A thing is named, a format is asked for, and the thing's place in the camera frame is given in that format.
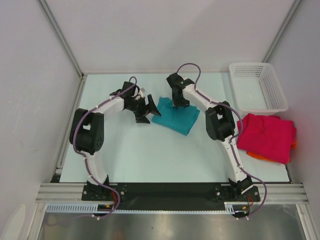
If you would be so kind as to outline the white plastic perforated basket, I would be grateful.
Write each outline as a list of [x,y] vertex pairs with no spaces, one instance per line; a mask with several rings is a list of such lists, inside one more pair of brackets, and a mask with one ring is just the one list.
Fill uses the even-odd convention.
[[265,62],[236,62],[229,65],[234,102],[238,113],[271,116],[289,109],[274,67]]

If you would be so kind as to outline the aluminium frame rail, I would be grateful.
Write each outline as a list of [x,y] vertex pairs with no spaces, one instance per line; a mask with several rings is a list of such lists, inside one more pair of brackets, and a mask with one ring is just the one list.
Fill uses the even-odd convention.
[[[43,183],[36,196],[36,203],[79,203],[84,183]],[[267,183],[265,204],[307,205],[309,200],[304,186],[291,183]]]

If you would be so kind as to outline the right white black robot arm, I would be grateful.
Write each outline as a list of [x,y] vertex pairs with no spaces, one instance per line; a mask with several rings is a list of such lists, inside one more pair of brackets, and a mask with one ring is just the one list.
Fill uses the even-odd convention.
[[175,107],[194,104],[205,115],[205,130],[213,141],[217,141],[227,158],[230,198],[242,201],[253,187],[252,178],[245,173],[244,165],[236,146],[235,120],[227,101],[218,102],[196,87],[189,78],[172,73],[166,78],[172,91]]

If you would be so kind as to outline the teal t shirt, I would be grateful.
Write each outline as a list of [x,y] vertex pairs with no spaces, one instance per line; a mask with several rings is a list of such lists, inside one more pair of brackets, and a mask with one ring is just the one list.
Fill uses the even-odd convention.
[[157,104],[161,116],[154,115],[151,121],[187,136],[196,123],[200,110],[193,106],[175,107],[168,97],[160,97]]

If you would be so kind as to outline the folded red t shirt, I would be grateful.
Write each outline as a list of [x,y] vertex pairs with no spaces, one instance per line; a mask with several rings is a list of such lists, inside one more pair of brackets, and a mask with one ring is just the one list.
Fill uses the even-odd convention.
[[247,114],[237,122],[242,130],[237,138],[237,147],[253,152],[283,165],[291,161],[292,143],[296,140],[297,129],[291,120],[276,115]]

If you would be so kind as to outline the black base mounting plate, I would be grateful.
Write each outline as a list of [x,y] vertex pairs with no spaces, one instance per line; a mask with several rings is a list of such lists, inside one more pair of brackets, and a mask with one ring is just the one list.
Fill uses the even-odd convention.
[[96,201],[90,196],[82,201],[106,202],[116,200],[127,206],[137,205],[196,205],[209,206],[212,203],[236,203],[247,205],[261,200],[257,186],[253,186],[238,200],[230,197],[230,184],[221,182],[185,182],[185,183],[129,183],[118,182],[109,184],[116,190],[116,195],[106,200]]

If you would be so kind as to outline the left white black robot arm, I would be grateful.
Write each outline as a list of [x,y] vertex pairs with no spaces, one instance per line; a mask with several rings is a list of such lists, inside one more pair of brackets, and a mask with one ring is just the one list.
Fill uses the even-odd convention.
[[137,78],[132,76],[122,88],[112,92],[108,99],[92,109],[78,108],[74,112],[69,142],[76,154],[82,156],[88,174],[82,199],[93,197],[95,201],[107,200],[117,194],[110,187],[109,176],[98,157],[105,140],[105,121],[114,114],[129,110],[134,114],[137,124],[149,124],[147,115],[160,117],[152,96],[144,97],[137,86]]

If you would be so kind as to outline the left aluminium corner post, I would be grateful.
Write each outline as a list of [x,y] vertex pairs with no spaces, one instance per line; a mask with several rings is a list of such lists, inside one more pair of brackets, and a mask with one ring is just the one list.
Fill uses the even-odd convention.
[[80,77],[80,79],[83,78],[84,74],[80,68],[80,65],[78,63],[78,61],[75,58],[75,55],[61,29],[61,27],[59,26],[58,21],[56,20],[52,10],[50,9],[49,4],[47,3],[46,0],[37,0],[36,1],[40,7],[40,9],[42,10],[49,26],[51,27],[54,35],[57,37],[57,40],[60,44],[60,46],[62,47],[62,50],[64,51],[64,53],[66,54],[68,60],[71,63],[71,66],[73,67],[73,69],[75,70],[75,72],[77,73],[77,75]]

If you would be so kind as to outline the folded orange t shirt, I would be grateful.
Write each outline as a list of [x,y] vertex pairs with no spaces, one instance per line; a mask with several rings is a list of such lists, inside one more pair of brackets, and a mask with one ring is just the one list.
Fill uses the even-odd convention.
[[[297,147],[297,141],[295,140],[291,146],[290,146],[290,150],[294,150]],[[258,160],[264,160],[264,161],[269,161],[269,162],[276,162],[272,159],[268,159],[262,155],[259,155],[257,153],[251,152],[251,151],[247,151],[246,154],[252,158],[258,159]]]

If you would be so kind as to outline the aluminium corner post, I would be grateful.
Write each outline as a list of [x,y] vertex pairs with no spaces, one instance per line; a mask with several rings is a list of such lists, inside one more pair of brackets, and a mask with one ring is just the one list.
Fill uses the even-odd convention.
[[288,12],[286,13],[282,23],[280,24],[271,44],[269,46],[269,48],[267,49],[267,51],[262,59],[263,63],[270,62],[273,55],[276,53],[276,50],[279,47],[283,37],[285,36],[285,33],[287,32],[289,26],[293,22],[295,16],[299,12],[299,10],[304,2],[305,2],[304,0],[294,0],[292,2],[292,5],[290,6]]
[[68,60],[71,63],[71,66],[73,67],[73,69],[75,70],[75,72],[77,73],[77,75],[80,77],[80,79],[83,78],[84,74],[80,68],[80,65],[78,63],[78,61],[75,58],[75,55],[61,29],[61,27],[59,26],[58,21],[56,20],[52,10],[50,9],[49,4],[47,3],[46,0],[37,0],[36,1],[40,7],[40,9],[42,10],[49,26],[51,27],[54,35],[57,37],[57,40],[60,44],[60,46],[62,47],[62,50],[64,51],[64,53],[66,54]]

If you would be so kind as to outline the right aluminium corner post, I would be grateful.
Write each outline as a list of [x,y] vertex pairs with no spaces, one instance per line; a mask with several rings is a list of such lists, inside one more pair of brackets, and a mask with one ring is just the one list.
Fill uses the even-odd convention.
[[304,2],[305,2],[304,0],[294,0],[292,2],[292,5],[290,6],[288,12],[286,13],[282,23],[280,24],[271,44],[269,46],[269,48],[267,49],[267,51],[262,59],[263,63],[270,62],[273,55],[276,53],[276,50],[279,47],[283,37],[285,36],[285,33],[287,32],[289,26],[293,22],[295,16],[299,12],[299,10]]

